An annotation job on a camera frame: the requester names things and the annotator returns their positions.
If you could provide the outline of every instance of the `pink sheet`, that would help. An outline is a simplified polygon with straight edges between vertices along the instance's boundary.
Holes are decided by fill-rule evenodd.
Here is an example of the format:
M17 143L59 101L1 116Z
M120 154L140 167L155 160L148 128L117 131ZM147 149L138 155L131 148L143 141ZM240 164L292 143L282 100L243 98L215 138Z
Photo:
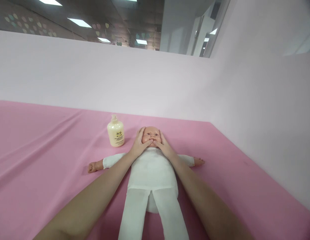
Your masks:
M110 116L0 101L1 240L32 239L67 202L103 174L87 174L89 162L127 152L137 129L149 125L160 128L177 153L206 160L194 171L256 239L310 239L310 212L211 123L118 114L126 143L113 148L106 130ZM117 239L128 175L89 239ZM208 239L181 186L179 202L190 239ZM146 214L143 239L164 239L159 215Z

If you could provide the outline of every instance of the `bottle cap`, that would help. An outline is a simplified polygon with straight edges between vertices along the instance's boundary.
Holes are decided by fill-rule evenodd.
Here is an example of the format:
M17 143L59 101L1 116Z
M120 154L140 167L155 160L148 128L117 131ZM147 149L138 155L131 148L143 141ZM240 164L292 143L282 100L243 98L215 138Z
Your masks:
M112 120L111 121L117 121L116 114L112 114Z

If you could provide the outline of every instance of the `white doll outfit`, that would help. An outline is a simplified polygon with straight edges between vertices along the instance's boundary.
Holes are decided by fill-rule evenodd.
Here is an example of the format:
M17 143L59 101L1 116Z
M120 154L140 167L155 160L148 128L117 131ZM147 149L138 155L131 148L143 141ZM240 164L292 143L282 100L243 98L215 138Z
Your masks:
M125 153L103 159L110 168ZM194 158L178 155L188 166ZM145 212L159 213L166 240L188 240L188 233L177 201L178 188L173 166L155 147L148 147L132 164L119 240L142 239Z

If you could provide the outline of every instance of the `forearm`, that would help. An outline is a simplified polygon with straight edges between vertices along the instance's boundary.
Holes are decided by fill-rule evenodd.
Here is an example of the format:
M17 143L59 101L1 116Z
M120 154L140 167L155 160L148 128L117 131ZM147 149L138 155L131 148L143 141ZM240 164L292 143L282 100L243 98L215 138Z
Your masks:
M136 156L126 154L109 170L76 195L35 237L85 239L103 213Z
M176 154L172 154L169 160L212 240L253 239L227 205L185 162Z
M183 162L185 162L189 167L195 166L195 164L194 164L194 157L190 157L190 156L187 156L187 155L181 155L181 154L178 154L177 156L178 156Z

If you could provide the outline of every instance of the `wall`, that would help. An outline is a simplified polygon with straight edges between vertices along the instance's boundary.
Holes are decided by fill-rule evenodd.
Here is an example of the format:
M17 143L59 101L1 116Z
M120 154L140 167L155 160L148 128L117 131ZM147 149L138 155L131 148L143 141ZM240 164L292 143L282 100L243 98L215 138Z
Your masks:
M0 31L0 100L204 121L209 61Z
M305 1L231 1L211 60L211 122L310 209L310 53L283 56Z
M308 13L232 0L210 59L0 31L0 99L211 121L310 209Z

